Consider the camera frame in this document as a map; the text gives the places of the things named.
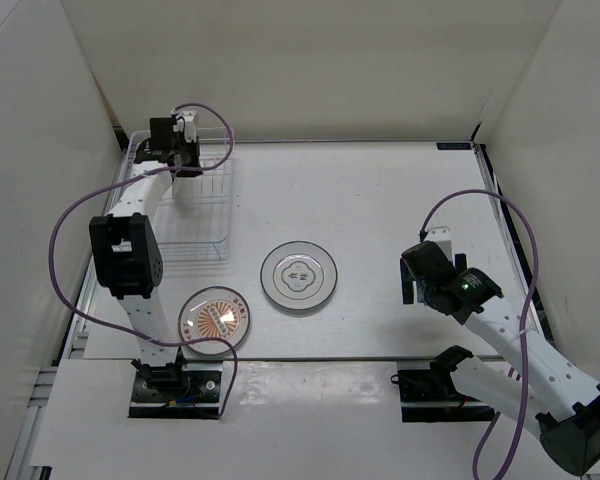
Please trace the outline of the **white plate green rim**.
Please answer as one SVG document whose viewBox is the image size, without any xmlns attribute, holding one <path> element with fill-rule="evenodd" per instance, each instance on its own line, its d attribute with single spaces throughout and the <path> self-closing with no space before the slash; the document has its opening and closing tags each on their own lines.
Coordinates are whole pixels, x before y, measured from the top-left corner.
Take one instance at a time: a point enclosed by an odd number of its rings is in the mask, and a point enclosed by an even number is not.
<svg viewBox="0 0 600 480">
<path fill-rule="evenodd" d="M 291 241 L 274 248 L 260 269 L 260 283 L 274 307 L 304 315 L 321 309 L 333 296 L 339 272 L 321 246 Z"/>
</svg>

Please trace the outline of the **white plate orange pattern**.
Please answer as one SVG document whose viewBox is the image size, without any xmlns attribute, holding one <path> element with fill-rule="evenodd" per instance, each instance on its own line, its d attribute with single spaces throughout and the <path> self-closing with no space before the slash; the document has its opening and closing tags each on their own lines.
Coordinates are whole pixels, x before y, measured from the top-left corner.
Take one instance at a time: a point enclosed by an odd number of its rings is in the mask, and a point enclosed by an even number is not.
<svg viewBox="0 0 600 480">
<path fill-rule="evenodd" d="M 182 306 L 178 333 L 192 354 L 217 357 L 230 348 L 219 338 L 238 347 L 251 329 L 251 312 L 245 298 L 228 287 L 213 286 L 198 291 Z"/>
</svg>

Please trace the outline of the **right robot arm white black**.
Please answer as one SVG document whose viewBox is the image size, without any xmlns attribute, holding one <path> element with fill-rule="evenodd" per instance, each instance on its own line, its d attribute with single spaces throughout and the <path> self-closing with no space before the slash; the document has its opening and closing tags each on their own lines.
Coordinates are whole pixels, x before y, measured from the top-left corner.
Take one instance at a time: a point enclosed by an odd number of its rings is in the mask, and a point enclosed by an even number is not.
<svg viewBox="0 0 600 480">
<path fill-rule="evenodd" d="M 401 274 L 422 291 L 422 302 L 452 317 L 488 343 L 519 374 L 488 367 L 454 345 L 429 367 L 429 387 L 440 399 L 479 400 L 520 420 L 548 457 L 581 477 L 600 461 L 600 382 L 580 370 L 534 329 L 521 327 L 502 289 L 476 268 L 460 271 L 435 242 L 404 251 Z"/>
</svg>

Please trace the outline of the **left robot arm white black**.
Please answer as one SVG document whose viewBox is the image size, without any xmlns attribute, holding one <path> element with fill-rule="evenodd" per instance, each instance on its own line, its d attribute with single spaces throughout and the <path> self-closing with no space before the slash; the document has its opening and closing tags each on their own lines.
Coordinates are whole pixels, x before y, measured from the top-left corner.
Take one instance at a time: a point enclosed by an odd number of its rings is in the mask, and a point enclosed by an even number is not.
<svg viewBox="0 0 600 480">
<path fill-rule="evenodd" d="M 177 347 L 154 342 L 174 341 L 158 291 L 164 264 L 151 220 L 176 177 L 151 170 L 167 166 L 198 167 L 197 113 L 184 111 L 150 120 L 150 137 L 140 142 L 129 179 L 118 202 L 89 223 L 98 282 L 124 309 L 138 340 L 140 357 L 132 362 L 142 381 L 168 400 L 186 395 L 190 377 L 182 370 Z"/>
</svg>

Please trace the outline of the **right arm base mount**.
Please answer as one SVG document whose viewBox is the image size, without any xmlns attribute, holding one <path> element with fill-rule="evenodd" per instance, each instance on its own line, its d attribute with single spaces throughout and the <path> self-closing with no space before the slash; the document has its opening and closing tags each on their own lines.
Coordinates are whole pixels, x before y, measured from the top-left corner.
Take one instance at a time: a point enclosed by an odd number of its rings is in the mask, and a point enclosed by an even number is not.
<svg viewBox="0 0 600 480">
<path fill-rule="evenodd" d="M 398 366 L 390 382 L 398 387 L 403 423 L 490 422 L 495 411 L 483 402 L 459 393 L 451 373 L 473 354 L 452 346 L 424 366 Z"/>
</svg>

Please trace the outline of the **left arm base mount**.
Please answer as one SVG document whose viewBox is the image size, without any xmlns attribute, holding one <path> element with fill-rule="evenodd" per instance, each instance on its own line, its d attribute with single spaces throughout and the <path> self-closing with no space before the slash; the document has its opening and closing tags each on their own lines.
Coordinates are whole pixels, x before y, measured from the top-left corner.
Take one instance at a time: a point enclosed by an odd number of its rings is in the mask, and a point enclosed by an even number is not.
<svg viewBox="0 0 600 480">
<path fill-rule="evenodd" d="M 186 362 L 178 357 L 164 366 L 133 360 L 135 377 L 128 417 L 132 419 L 220 418 L 223 368 L 220 364 Z"/>
</svg>

